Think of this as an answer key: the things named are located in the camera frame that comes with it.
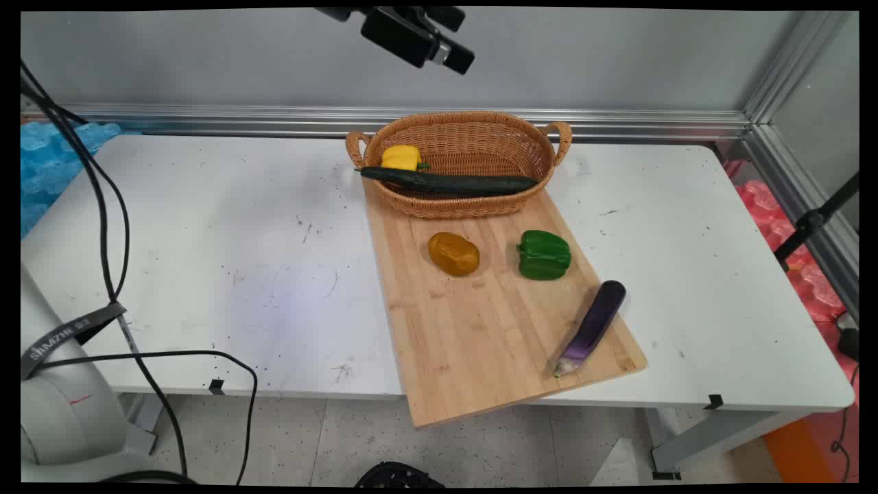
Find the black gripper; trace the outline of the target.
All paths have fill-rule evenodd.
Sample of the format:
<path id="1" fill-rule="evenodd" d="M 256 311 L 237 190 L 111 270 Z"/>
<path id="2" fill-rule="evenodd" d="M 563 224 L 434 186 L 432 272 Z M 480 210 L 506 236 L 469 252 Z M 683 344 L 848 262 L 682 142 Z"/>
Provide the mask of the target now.
<path id="1" fill-rule="evenodd" d="M 473 50 L 445 36 L 442 26 L 457 32 L 465 19 L 458 7 L 316 7 L 329 18 L 347 22 L 354 12 L 364 14 L 361 35 L 377 46 L 422 68 L 427 62 L 464 75 L 473 65 Z"/>

